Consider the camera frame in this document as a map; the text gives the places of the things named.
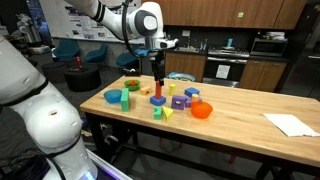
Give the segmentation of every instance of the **refrigerator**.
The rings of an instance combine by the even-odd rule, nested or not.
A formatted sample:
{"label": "refrigerator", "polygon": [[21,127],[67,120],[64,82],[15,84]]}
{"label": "refrigerator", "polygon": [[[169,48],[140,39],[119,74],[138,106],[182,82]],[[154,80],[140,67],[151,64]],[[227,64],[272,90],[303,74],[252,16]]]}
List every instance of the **refrigerator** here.
{"label": "refrigerator", "polygon": [[296,25],[287,32],[284,56],[290,59],[279,81],[281,94],[320,101],[320,0],[310,0]]}

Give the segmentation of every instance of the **kitchen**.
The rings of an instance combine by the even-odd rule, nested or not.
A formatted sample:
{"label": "kitchen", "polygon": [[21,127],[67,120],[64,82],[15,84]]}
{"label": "kitchen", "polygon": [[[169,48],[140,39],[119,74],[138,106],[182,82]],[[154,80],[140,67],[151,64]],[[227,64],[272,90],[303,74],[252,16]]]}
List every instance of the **kitchen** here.
{"label": "kitchen", "polygon": [[[317,86],[320,75],[313,73],[308,87],[300,89],[296,87],[302,82],[295,82],[294,77],[302,56],[317,58],[319,54],[320,36],[316,33],[320,32],[316,29],[320,24],[319,0],[156,2],[163,10],[167,37],[178,38],[181,47],[166,53],[165,75],[186,73],[193,75],[197,82],[320,100]],[[304,29],[306,24],[308,29],[302,37],[301,30],[295,27]],[[263,36],[266,34],[278,39],[263,40],[271,38]],[[293,49],[297,48],[296,39],[301,44],[299,51]],[[310,79],[303,76],[303,81]]]}

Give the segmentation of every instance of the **cabinet door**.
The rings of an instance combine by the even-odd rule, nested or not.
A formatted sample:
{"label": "cabinet door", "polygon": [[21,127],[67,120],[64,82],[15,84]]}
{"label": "cabinet door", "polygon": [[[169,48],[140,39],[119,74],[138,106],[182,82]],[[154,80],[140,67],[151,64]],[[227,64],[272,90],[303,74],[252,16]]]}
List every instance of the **cabinet door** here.
{"label": "cabinet door", "polygon": [[238,0],[216,0],[211,25],[216,27],[231,26],[237,2]]}
{"label": "cabinet door", "polygon": [[171,72],[183,73],[184,60],[180,54],[167,53],[165,59],[165,74],[168,76]]}
{"label": "cabinet door", "polygon": [[141,4],[145,2],[156,2],[160,5],[163,17],[163,24],[169,25],[169,16],[170,16],[170,3],[166,0],[141,0]]}
{"label": "cabinet door", "polygon": [[274,29],[294,29],[307,0],[284,0]]}
{"label": "cabinet door", "polygon": [[192,0],[170,0],[170,25],[190,25]]}
{"label": "cabinet door", "polygon": [[283,0],[261,0],[254,28],[273,28]]}
{"label": "cabinet door", "polygon": [[210,26],[215,0],[193,0],[191,8],[191,26]]}
{"label": "cabinet door", "polygon": [[242,73],[239,87],[255,90],[266,63],[265,61],[248,60]]}
{"label": "cabinet door", "polygon": [[258,91],[273,92],[282,76],[286,63],[268,63],[257,86]]}
{"label": "cabinet door", "polygon": [[188,55],[184,59],[183,72],[193,75],[196,78],[196,82],[202,82],[205,63],[205,56]]}
{"label": "cabinet door", "polygon": [[234,13],[232,27],[251,28],[261,0],[239,0]]}

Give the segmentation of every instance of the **green block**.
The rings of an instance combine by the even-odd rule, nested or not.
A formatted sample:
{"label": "green block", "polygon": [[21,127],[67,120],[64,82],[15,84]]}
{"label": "green block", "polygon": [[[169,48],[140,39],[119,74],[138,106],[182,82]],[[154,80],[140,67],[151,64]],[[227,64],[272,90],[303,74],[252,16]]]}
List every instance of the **green block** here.
{"label": "green block", "polygon": [[121,94],[121,110],[122,112],[129,111],[129,89],[123,88]]}
{"label": "green block", "polygon": [[153,118],[155,120],[161,120],[161,118],[162,118],[161,113],[162,113],[161,106],[155,106],[154,111],[153,111]]}

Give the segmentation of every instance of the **blue chair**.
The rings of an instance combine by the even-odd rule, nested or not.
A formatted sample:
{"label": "blue chair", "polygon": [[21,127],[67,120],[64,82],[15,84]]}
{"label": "blue chair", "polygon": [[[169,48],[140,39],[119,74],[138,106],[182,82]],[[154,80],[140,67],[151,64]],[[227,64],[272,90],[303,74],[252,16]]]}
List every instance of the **blue chair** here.
{"label": "blue chair", "polygon": [[76,57],[80,55],[80,48],[77,41],[62,39],[59,42],[59,46],[53,50],[53,54],[59,59]]}
{"label": "blue chair", "polygon": [[[139,45],[138,44],[132,45],[131,48],[133,51],[135,51],[139,49]],[[116,64],[119,67],[129,68],[129,69],[137,66],[138,62],[139,62],[139,59],[134,55],[132,55],[130,52],[122,53],[116,59]]]}
{"label": "blue chair", "polygon": [[104,62],[107,56],[108,45],[101,44],[98,50],[90,51],[86,54],[83,60],[87,63],[101,63]]}

